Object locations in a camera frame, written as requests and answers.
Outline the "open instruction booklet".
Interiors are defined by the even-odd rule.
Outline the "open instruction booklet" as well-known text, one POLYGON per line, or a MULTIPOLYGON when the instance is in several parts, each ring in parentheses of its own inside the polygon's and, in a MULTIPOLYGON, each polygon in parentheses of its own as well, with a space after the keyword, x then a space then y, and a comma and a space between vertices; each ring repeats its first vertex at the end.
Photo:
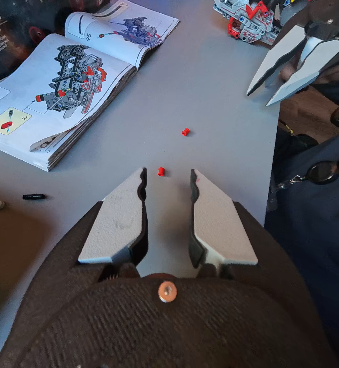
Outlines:
POLYGON ((130 1, 73 12, 0 81, 0 151, 51 171, 179 23, 130 1))

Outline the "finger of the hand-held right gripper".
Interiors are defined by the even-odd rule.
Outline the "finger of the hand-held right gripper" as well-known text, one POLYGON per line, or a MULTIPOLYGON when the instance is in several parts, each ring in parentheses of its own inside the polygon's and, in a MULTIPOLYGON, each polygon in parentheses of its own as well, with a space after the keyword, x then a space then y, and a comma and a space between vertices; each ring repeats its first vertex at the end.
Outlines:
POLYGON ((287 80, 273 97, 268 101, 266 107, 278 103, 300 91, 315 81, 320 70, 339 52, 339 40, 333 39, 322 41, 315 45, 296 72, 287 80))
POLYGON ((301 49, 305 36, 306 33, 303 26, 296 24, 291 28, 283 27, 272 48, 268 51, 256 71, 246 92, 247 96, 257 90, 274 74, 278 67, 288 62, 301 49))

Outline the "black toy set box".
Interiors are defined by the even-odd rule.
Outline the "black toy set box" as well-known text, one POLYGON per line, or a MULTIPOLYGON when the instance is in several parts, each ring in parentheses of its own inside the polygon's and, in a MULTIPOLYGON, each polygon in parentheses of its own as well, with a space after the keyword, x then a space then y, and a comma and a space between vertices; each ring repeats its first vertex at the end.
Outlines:
POLYGON ((0 80, 49 34, 64 35, 72 12, 96 13, 109 0, 0 0, 0 80))

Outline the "person's right hand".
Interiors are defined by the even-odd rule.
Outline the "person's right hand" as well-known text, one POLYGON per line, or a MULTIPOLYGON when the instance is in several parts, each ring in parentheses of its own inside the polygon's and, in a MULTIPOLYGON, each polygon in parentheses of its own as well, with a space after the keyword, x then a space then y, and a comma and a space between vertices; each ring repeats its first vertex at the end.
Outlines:
POLYGON ((281 69, 279 76, 283 82, 287 82, 291 76, 296 72, 298 62, 287 62, 281 69))

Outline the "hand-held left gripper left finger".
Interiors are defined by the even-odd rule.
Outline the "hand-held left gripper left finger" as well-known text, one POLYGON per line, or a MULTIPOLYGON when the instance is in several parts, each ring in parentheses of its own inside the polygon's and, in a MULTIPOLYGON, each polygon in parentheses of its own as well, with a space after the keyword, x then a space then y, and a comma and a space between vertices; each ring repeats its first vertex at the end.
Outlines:
POLYGON ((136 266, 148 252, 147 169, 139 168, 101 202, 78 257, 81 264, 136 266))

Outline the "black grey lego truck model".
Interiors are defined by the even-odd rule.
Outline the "black grey lego truck model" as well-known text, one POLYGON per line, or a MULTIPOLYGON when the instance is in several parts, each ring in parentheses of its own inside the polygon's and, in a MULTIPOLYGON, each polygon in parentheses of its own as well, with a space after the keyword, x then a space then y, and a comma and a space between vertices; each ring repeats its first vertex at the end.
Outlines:
POLYGON ((295 1, 215 0, 213 9, 228 21, 228 34, 246 43, 261 41, 272 45, 282 26, 275 18, 276 8, 295 1))

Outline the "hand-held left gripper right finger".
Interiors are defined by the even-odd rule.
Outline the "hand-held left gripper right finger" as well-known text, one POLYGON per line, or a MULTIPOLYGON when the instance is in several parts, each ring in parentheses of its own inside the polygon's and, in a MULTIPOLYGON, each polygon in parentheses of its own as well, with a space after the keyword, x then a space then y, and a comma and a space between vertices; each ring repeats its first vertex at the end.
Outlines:
POLYGON ((212 264, 258 264, 233 200, 197 169, 191 169, 189 257, 197 269, 212 264))

